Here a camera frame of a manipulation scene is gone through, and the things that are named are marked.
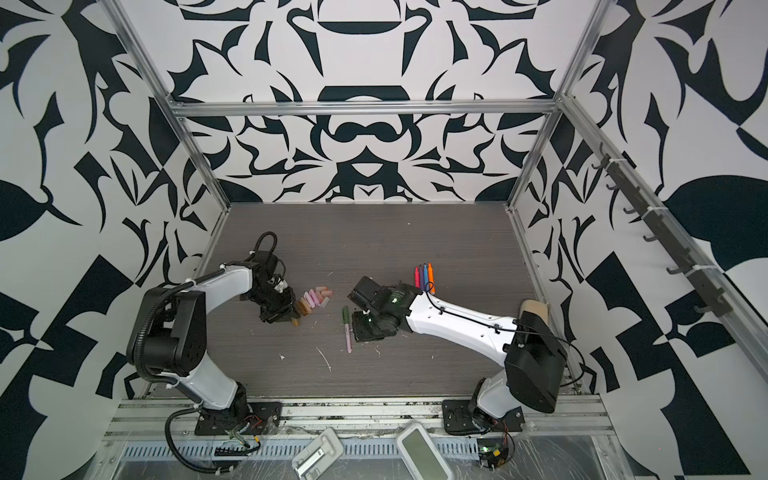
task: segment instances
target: floral pattern wallpaper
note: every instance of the floral pattern wallpaper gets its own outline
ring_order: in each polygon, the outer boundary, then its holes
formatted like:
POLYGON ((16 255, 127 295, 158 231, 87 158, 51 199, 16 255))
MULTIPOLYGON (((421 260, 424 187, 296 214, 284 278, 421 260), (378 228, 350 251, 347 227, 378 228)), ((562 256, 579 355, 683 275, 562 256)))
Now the floral pattern wallpaper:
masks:
POLYGON ((543 120, 393 114, 189 124, 234 202, 379 202, 506 200, 543 120))
MULTIPOLYGON (((594 0, 131 0, 185 102, 553 98, 594 0)), ((541 114, 194 118, 230 200, 507 200, 541 114)))
MULTIPOLYGON (((619 0, 574 90, 763 318, 766 7, 619 0)), ((597 164, 563 118, 518 205, 585 386, 636 478, 765 478, 768 385, 597 164)))
POLYGON ((3 478, 63 478, 121 399, 144 291, 194 274, 220 216, 94 0, 0 3, 3 478))

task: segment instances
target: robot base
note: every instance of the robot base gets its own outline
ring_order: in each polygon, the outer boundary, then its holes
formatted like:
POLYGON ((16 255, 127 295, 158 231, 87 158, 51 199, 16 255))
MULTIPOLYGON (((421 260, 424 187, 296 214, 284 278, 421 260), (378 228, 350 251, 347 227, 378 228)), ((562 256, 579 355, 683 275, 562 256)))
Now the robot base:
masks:
MULTIPOLYGON (((242 432, 243 434, 263 435, 268 426, 277 425, 280 421, 280 413, 283 409, 283 404, 280 402, 248 402, 248 406, 253 412, 251 415, 255 415, 259 419, 250 421, 253 426, 247 431, 242 432)), ((197 425, 194 429, 195 435, 225 435, 225 429, 222 429, 212 418, 205 415, 202 415, 202 417, 202 420, 197 420, 197 425)))
POLYGON ((194 434, 198 436, 225 435, 232 431, 240 432, 248 425, 252 425, 242 433, 261 435, 268 425, 277 424, 282 408, 283 404, 280 402, 249 403, 246 400, 245 387, 237 383, 237 391, 228 408, 221 410, 201 409, 194 434))
POLYGON ((478 394, 485 379, 481 379, 470 400, 443 400, 442 424, 449 435, 481 435, 488 432, 522 432, 525 417, 522 407, 509 410, 503 418, 495 419, 478 408, 478 394))

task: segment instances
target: orange marker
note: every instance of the orange marker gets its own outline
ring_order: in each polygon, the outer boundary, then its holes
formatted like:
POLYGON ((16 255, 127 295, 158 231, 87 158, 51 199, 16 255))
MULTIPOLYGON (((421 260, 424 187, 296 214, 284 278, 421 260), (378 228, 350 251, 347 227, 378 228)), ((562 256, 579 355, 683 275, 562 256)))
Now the orange marker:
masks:
POLYGON ((429 289, 429 292, 434 295, 435 294, 435 275, 432 272, 432 262, 429 263, 427 266, 427 274, 429 275, 429 282, 432 284, 432 288, 429 289))

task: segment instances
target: red wire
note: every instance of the red wire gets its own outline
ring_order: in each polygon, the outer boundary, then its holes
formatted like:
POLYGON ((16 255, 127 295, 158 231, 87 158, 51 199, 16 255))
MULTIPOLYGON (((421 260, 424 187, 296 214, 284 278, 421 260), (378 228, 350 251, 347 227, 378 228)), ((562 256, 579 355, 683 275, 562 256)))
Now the red wire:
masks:
POLYGON ((261 422, 263 422, 263 420, 260 419, 259 417, 255 416, 255 415, 253 415, 253 416, 256 417, 256 420, 258 420, 259 422, 258 423, 254 423, 253 426, 250 428, 251 430, 255 429, 257 426, 259 426, 259 424, 261 422))

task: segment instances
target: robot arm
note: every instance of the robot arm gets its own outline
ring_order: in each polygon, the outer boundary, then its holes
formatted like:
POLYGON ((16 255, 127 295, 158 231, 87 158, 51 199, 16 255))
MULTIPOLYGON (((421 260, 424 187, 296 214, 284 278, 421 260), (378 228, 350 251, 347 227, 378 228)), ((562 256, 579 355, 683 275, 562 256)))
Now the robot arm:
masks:
POLYGON ((202 408, 202 415, 222 419, 232 429, 246 416, 245 389, 219 369, 208 356, 207 314, 239 296, 260 305, 264 322, 297 318, 296 297, 276 273, 282 263, 273 251, 277 238, 263 234, 243 261, 221 265, 216 272, 174 288, 154 288, 144 294, 126 356, 148 382, 176 387, 202 408), (263 238, 274 239, 270 250, 259 250, 263 238))
POLYGON ((512 343, 512 337, 515 336, 514 330, 517 329, 514 318, 475 312, 439 298, 428 298, 426 294, 418 295, 411 303, 410 310, 411 313, 406 317, 406 320, 413 332, 439 336, 450 342, 458 343, 487 356, 500 366, 504 366, 504 360, 507 356, 504 345, 512 343), (471 318, 477 323, 473 323, 467 318, 471 318), (504 330, 494 331, 491 329, 494 325, 504 330))
POLYGON ((496 419, 521 405, 552 413, 567 354, 535 309, 519 318, 475 312, 400 283, 389 288, 364 276, 349 294, 363 309, 353 315, 355 337, 383 339, 397 329, 439 336, 487 356, 504 367, 483 379, 472 401, 473 422, 487 431, 496 419))

